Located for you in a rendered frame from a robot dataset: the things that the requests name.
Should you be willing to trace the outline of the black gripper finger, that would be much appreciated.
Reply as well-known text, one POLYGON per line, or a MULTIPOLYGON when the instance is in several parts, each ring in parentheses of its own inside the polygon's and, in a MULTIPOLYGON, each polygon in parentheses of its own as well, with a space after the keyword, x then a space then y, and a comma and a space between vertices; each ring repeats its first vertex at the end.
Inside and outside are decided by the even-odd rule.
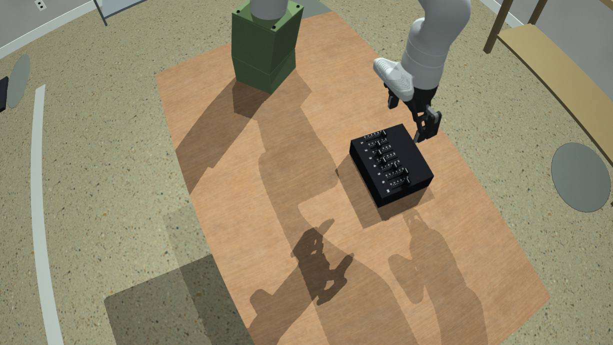
POLYGON ((391 91, 391 89, 385 84, 385 82, 383 83, 383 86, 385 88, 388 88, 388 90, 389 90, 388 91, 389 97, 388 97, 388 106, 387 107, 391 110, 391 109, 393 109, 393 108, 398 106, 399 98, 391 91))
POLYGON ((441 112, 435 112, 432 107, 426 105, 426 111, 423 115, 418 116, 414 99, 408 101, 408 105, 417 126, 416 134, 413 139, 414 143, 421 143, 425 139, 427 140, 436 136, 442 118, 441 112), (422 121, 424 121, 424 126, 422 126, 422 121))

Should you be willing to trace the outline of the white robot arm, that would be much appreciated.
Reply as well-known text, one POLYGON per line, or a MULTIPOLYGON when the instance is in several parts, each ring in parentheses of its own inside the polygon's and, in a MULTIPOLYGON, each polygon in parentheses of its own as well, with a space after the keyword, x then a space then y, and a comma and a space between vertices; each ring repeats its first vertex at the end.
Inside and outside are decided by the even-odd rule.
MULTIPOLYGON (((418 0, 425 12, 410 26, 401 62, 376 58, 372 69, 404 102, 412 100, 414 87, 431 90, 439 86, 450 45, 466 27, 471 0, 418 0), (414 86, 413 86, 414 85, 414 86)), ((250 13, 275 20, 287 13, 289 0, 250 0, 250 13)))

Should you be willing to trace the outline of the black lighting desk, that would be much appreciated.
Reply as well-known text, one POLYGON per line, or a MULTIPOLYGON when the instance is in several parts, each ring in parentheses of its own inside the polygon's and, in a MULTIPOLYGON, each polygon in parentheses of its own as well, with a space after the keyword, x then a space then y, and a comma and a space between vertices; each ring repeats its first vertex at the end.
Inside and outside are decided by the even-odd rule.
POLYGON ((434 177, 403 124, 351 139, 349 153, 378 208, 428 187, 434 177))

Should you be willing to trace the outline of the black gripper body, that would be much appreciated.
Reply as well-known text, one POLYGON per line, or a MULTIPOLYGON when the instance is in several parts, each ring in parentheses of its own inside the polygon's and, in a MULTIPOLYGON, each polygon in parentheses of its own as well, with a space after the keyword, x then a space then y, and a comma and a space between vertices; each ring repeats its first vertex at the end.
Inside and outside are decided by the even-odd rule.
MULTIPOLYGON (((438 87, 439 86, 428 90, 414 87, 414 95, 412 99, 415 101, 417 113, 425 112, 427 110, 426 105, 429 105, 431 107, 431 100, 433 99, 438 87)), ((403 103, 407 105, 410 112, 412 112, 409 107, 409 102, 403 101, 403 103)))

